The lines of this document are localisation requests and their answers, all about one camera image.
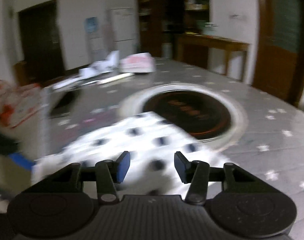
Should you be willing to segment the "white refrigerator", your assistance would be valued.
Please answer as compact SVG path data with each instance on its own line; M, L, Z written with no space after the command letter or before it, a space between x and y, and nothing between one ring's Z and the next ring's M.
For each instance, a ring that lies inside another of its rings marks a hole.
M115 48L121 60L135 53L134 12L132 8L112 8L110 13Z

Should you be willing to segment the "water dispenser with blue bottle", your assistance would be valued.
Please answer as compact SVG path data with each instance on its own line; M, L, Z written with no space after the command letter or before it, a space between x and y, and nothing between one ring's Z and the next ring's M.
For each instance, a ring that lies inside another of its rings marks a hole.
M85 19L85 34L90 63L104 59L103 38L98 18L89 17Z

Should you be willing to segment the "round induction cooktop in table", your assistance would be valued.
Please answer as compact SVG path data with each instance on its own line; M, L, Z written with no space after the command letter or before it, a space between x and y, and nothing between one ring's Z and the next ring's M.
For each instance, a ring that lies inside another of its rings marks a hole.
M192 83L171 83L146 88L119 103L120 120L153 112L183 129L215 152L237 143L248 117L233 98Z

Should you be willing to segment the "red white plastic bag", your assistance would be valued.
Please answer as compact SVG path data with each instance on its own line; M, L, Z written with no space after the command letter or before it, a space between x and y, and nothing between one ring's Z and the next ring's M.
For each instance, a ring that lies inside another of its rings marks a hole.
M42 88L33 83L15 86L0 80L0 121L15 128L37 113L42 107Z

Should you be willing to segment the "black phone on table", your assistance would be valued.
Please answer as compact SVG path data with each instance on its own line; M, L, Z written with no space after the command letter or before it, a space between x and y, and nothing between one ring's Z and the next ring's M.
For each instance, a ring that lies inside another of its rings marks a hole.
M76 89L66 92L50 111L50 118L60 118L63 116L68 116L79 94L80 90Z

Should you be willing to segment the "pink white tissue pack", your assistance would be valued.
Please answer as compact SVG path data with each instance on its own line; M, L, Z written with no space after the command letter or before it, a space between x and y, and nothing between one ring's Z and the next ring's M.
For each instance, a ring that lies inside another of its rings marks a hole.
M132 54L119 62L121 73L153 73L156 71L155 59L150 53Z

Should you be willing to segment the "white polka dot garment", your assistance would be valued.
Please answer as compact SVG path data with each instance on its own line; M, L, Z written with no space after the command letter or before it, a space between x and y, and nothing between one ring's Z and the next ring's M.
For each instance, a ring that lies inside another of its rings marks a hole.
M230 161L168 120L147 112L86 133L61 152L38 159L32 168L32 183L68 164L93 167L99 161L116 160L124 151L130 153L130 167L124 181L116 186L119 196L156 193L185 197L189 186L176 172L177 151L189 161L204 161L212 167L221 168Z

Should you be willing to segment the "dark wooden shelf cabinet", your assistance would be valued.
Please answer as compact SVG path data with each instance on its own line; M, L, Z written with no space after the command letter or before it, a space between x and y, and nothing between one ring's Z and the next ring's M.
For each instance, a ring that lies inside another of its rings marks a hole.
M209 0L137 0L140 50L154 57L177 56L178 38L200 33L210 19Z

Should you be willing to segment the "crumpled white paper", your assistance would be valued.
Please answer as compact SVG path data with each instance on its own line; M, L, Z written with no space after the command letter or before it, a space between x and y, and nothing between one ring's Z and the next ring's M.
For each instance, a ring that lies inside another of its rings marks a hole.
M78 72L81 80L86 80L101 74L113 72L119 65L119 51L112 51L105 60L95 61L88 67L82 68Z

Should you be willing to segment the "white stick on table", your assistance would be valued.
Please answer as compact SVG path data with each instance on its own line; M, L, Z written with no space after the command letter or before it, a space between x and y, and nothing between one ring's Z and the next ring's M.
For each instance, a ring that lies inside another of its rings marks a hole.
M118 74L118 75L115 75L115 76L112 76L112 77L108 77L106 79L98 80L96 82L96 84L97 85L104 85L104 84L107 84L107 83L112 83L112 82L115 82L115 81L118 81L118 80L126 79L126 78L132 77L134 75L135 75L134 73L122 73L122 74Z

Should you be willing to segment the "brown wooden door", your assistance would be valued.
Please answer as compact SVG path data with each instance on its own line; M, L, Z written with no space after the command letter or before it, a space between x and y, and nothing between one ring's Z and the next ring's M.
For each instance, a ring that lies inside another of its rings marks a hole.
M258 0L254 88L298 106L304 89L304 0Z

